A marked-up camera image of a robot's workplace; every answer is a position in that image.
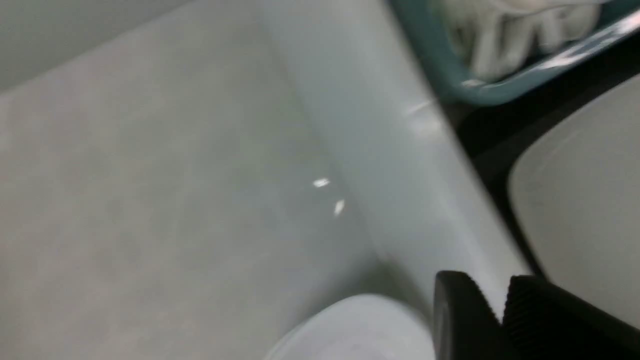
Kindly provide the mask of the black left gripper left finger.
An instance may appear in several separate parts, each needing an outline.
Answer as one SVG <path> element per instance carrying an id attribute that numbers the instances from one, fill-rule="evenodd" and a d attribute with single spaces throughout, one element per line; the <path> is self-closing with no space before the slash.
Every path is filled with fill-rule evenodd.
<path id="1" fill-rule="evenodd" d="M 435 276 L 433 344 L 437 360 L 514 360 L 515 348 L 475 281 L 461 271 Z"/>

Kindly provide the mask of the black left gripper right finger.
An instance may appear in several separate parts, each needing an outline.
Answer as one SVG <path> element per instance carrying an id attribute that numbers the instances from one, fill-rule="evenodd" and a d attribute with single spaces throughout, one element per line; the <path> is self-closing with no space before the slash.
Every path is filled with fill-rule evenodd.
<path id="1" fill-rule="evenodd" d="M 510 278 L 502 328 L 524 360 L 637 360 L 640 333 L 540 277 Z"/>

